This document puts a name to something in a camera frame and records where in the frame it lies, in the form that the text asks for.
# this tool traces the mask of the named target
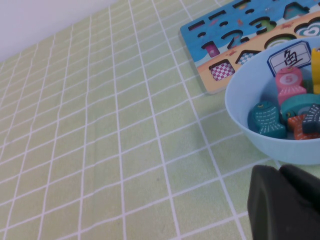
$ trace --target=teal wooden fish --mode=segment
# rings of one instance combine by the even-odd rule
[[[320,95],[307,93],[295,95],[285,100],[281,105],[283,120],[307,114],[313,104],[320,104]]]
[[[279,111],[271,102],[262,101],[255,105],[252,117],[259,134],[277,139],[287,137],[286,127],[280,123]]]

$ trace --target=orange wooden fish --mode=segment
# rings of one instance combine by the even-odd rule
[[[307,139],[318,139],[320,138],[319,133],[308,133],[305,134],[302,130],[302,122],[305,119],[306,114],[290,117],[288,119],[288,127],[293,131],[295,140],[307,140]]]

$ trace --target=table surface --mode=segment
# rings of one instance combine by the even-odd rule
[[[226,3],[119,0],[1,63],[0,237],[251,239],[251,169],[282,163],[205,94],[179,31]]]

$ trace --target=wooden toy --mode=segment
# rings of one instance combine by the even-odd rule
[[[280,123],[278,109],[271,102],[262,101],[255,105],[252,117],[259,134],[277,139],[287,137],[286,127]]]
[[[315,0],[233,1],[180,31],[206,90],[214,94],[259,52],[292,39],[320,36],[320,6]],[[295,45],[268,64],[276,76],[284,67],[311,64],[310,55],[306,44]]]
[[[310,107],[302,122],[302,130],[305,134],[320,134],[320,104],[313,104]]]
[[[319,133],[304,133],[303,132],[303,120],[306,114],[290,117],[288,119],[288,127],[293,131],[295,140],[307,140],[320,138]]]
[[[320,48],[312,49],[311,72],[313,82],[313,93],[320,94]]]
[[[283,120],[287,121],[288,118],[306,114],[314,103],[320,104],[320,95],[312,93],[295,95],[282,103],[280,113]]]
[[[302,87],[302,72],[299,68],[294,66],[280,69],[275,76],[275,83],[278,89],[279,105],[288,98],[307,93],[307,90]]]

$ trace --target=plastic bowl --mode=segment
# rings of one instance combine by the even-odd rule
[[[232,120],[249,140],[274,160],[297,165],[320,164],[320,138],[310,140],[277,139],[260,135],[248,128],[248,114],[260,101],[277,102],[275,77],[268,59],[284,48],[307,42],[311,50],[320,47],[320,37],[290,40],[257,54],[245,63],[230,80],[225,92],[225,105]],[[311,66],[301,68],[303,79],[311,80]]]

